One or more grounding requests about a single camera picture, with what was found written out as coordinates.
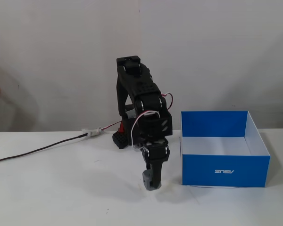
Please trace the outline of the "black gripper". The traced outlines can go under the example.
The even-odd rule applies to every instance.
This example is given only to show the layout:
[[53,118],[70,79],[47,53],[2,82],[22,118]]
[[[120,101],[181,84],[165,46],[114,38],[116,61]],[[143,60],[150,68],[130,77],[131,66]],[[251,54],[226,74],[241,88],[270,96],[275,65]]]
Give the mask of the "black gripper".
[[152,174],[152,187],[158,189],[161,184],[162,164],[168,161],[170,150],[167,140],[144,143],[141,148],[147,174]]

